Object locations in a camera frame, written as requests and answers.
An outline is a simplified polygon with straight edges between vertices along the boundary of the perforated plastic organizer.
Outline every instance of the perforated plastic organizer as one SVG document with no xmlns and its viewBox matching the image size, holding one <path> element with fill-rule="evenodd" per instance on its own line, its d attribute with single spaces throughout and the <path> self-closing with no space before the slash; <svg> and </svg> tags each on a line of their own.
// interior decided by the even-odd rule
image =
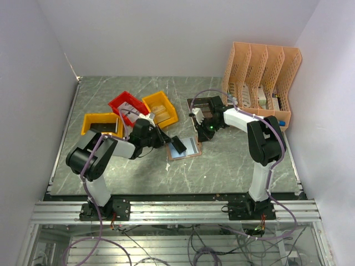
<svg viewBox="0 0 355 266">
<path fill-rule="evenodd" d="M 288 128 L 291 111 L 288 104 L 288 91 L 300 66 L 302 57 L 298 48 L 281 47 L 252 43 L 233 43 L 227 68 L 222 82 L 224 92 L 229 92 L 238 100 L 238 106 L 252 114 L 274 115 L 284 121 Z M 249 89 L 250 107 L 243 107 L 242 88 Z M 262 85 L 266 97 L 266 109 L 259 106 L 257 88 Z M 272 94 L 277 94 L 280 110 L 272 102 Z"/>
</svg>

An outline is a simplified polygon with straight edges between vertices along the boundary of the gray marble tabletop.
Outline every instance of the gray marble tabletop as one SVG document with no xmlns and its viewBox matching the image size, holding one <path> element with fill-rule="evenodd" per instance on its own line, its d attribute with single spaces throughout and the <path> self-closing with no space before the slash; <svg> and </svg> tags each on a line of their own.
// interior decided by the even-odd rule
<svg viewBox="0 0 355 266">
<path fill-rule="evenodd" d="M 221 88 L 221 78 L 85 76 L 82 78 L 69 127 L 54 174 L 52 195 L 85 194 L 79 178 L 65 165 L 65 157 L 80 139 L 84 114 L 111 112 L 108 102 L 122 91 L 136 98 L 164 91 L 175 106 L 179 122 L 166 127 L 169 136 L 195 135 L 186 99 L 208 88 Z M 205 93 L 214 96 L 218 93 Z M 170 161 L 166 148 L 154 149 L 136 160 L 112 157 L 105 180 L 114 194 L 233 193 L 248 191 L 253 175 L 247 134 L 236 128 L 221 129 L 212 141 L 202 143 L 202 155 Z M 276 167 L 274 192 L 297 192 L 289 151 Z"/>
</svg>

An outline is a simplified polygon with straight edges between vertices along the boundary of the white wall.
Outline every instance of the white wall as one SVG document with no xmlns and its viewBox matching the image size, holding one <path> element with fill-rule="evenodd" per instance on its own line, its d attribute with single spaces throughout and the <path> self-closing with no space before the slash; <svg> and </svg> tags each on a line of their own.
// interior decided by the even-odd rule
<svg viewBox="0 0 355 266">
<path fill-rule="evenodd" d="M 0 8 L 0 264 L 15 265 L 44 195 L 76 78 L 35 0 Z"/>
<path fill-rule="evenodd" d="M 318 2 L 39 0 L 80 76 L 222 76 L 233 41 L 293 46 Z"/>
<path fill-rule="evenodd" d="M 321 0 L 296 46 L 289 141 L 338 265 L 354 265 L 355 2 Z"/>
</svg>

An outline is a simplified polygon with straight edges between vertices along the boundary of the wall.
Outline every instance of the wall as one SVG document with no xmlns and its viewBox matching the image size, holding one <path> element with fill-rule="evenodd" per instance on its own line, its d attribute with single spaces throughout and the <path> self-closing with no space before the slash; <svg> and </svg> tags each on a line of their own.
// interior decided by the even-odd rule
<svg viewBox="0 0 355 266">
<path fill-rule="evenodd" d="M 79 76 L 222 76 L 233 41 L 292 46 L 318 2 L 39 0 Z"/>
<path fill-rule="evenodd" d="M 0 8 L 0 258 L 15 265 L 77 80 L 35 0 Z"/>
<path fill-rule="evenodd" d="M 289 141 L 316 199 L 338 265 L 354 265 L 355 2 L 321 0 L 296 46 L 303 62 L 290 91 Z"/>
</svg>

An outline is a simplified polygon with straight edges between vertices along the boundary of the yellow bin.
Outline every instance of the yellow bin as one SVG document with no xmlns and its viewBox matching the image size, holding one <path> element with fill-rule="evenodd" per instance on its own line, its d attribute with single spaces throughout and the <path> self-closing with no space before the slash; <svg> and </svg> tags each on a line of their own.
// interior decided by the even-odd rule
<svg viewBox="0 0 355 266">
<path fill-rule="evenodd" d="M 123 124 L 118 115 L 113 112 L 103 114 L 85 114 L 82 135 L 89 129 L 96 129 L 104 134 L 123 137 Z"/>
<path fill-rule="evenodd" d="M 163 91 L 142 98 L 149 112 L 155 114 L 154 123 L 161 129 L 179 121 L 174 106 Z"/>
</svg>

